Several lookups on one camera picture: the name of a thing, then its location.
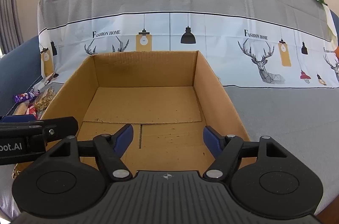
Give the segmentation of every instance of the deer illustration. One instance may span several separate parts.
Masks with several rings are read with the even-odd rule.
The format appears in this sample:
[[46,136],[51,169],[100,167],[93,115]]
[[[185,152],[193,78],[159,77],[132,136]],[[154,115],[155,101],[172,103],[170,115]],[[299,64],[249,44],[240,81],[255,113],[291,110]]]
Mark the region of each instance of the deer illustration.
[[[126,45],[125,45],[125,47],[124,47],[123,42],[122,42],[117,36],[116,36],[116,38],[117,38],[117,39],[119,40],[119,42],[120,42],[120,47],[118,48],[118,52],[123,52],[123,51],[125,51],[125,49],[126,49],[128,43],[129,43],[129,40],[127,40],[127,43],[126,43]],[[97,54],[97,52],[95,51],[95,49],[97,48],[97,46],[95,46],[93,50],[91,49],[91,45],[92,45],[93,41],[94,41],[94,39],[91,41],[91,43],[88,45],[87,48],[86,48],[86,44],[85,44],[85,52],[86,52],[86,54],[89,54],[89,55],[95,55],[95,54]],[[114,45],[112,45],[112,52],[113,52],[113,53],[115,52]]]
[[247,49],[246,49],[246,42],[247,42],[248,39],[245,40],[245,42],[243,43],[242,47],[240,45],[240,43],[238,42],[239,44],[239,47],[240,49],[242,50],[242,52],[251,57],[252,58],[252,62],[254,64],[257,65],[258,67],[258,70],[259,70],[259,74],[261,76],[261,79],[263,82],[266,82],[266,83],[271,83],[271,84],[284,84],[285,83],[285,79],[283,78],[283,76],[281,75],[275,75],[275,74],[271,74],[269,72],[266,71],[266,68],[265,68],[265,64],[267,63],[267,59],[269,57],[271,57],[274,53],[274,47],[273,47],[273,50],[271,50],[271,47],[268,45],[268,53],[266,53],[265,49],[264,49],[264,55],[261,56],[262,59],[261,60],[257,60],[257,58],[255,57],[254,54],[252,54],[252,47],[250,47],[250,51],[248,52]]
[[331,69],[334,70],[334,72],[335,72],[335,74],[336,74],[336,77],[337,77],[337,80],[338,80],[338,82],[339,82],[339,61],[337,60],[337,58],[335,58],[335,60],[336,60],[336,65],[335,65],[335,66],[333,66],[333,65],[329,62],[329,60],[328,60],[328,58],[327,58],[327,55],[324,56],[324,60],[327,62],[327,64],[328,64],[329,66],[331,66]]
[[119,39],[119,37],[116,36],[116,38],[117,38],[117,39],[119,40],[119,42],[120,42],[120,47],[118,48],[118,52],[123,52],[123,51],[125,51],[125,49],[126,49],[126,47],[127,47],[127,45],[128,45],[129,40],[127,40],[127,43],[126,43],[126,45],[125,45],[125,47],[124,47],[124,44],[123,44],[123,42]]

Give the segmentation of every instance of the open cardboard box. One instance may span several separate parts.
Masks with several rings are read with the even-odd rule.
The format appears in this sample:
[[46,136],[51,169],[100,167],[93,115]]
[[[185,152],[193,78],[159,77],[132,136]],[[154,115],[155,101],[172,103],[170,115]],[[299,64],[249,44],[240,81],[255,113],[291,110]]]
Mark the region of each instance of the open cardboard box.
[[[133,124],[121,158],[129,170],[206,171],[203,128],[248,141],[227,93],[200,52],[124,52],[88,57],[43,119],[74,116],[79,141]],[[81,161],[96,167],[94,158]]]

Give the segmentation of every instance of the circular pad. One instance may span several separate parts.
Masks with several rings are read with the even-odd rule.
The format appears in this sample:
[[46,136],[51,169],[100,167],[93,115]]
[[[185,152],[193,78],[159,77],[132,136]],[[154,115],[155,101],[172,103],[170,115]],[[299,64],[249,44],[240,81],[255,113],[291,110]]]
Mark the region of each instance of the circular pad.
[[230,189],[247,210],[291,219],[313,213],[322,197],[320,179],[297,160],[270,157],[235,172]]
[[71,173],[51,171],[40,176],[37,181],[37,187],[45,193],[59,194],[69,191],[76,183],[77,179]]
[[13,197],[21,211],[59,218],[80,213],[102,197],[101,173],[76,161],[44,161],[24,170],[13,182]]
[[259,179],[260,185],[268,192],[285,195],[299,187],[299,181],[292,174],[283,171],[265,173]]

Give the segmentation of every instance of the gray curtain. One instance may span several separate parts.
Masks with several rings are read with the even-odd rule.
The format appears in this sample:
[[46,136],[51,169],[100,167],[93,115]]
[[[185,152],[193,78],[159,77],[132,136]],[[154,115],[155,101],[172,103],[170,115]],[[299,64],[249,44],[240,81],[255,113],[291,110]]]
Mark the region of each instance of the gray curtain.
[[16,0],[0,0],[0,49],[7,54],[23,43]]

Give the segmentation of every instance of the metal screw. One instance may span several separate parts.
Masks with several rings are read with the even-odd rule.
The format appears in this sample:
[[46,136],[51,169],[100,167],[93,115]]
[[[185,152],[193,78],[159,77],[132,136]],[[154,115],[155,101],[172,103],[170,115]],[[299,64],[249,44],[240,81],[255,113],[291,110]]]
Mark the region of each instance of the metal screw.
[[129,176],[129,171],[125,169],[117,169],[113,171],[113,176],[116,178],[126,178]]
[[207,177],[209,178],[219,178],[223,175],[223,173],[218,169],[210,169],[206,172]]

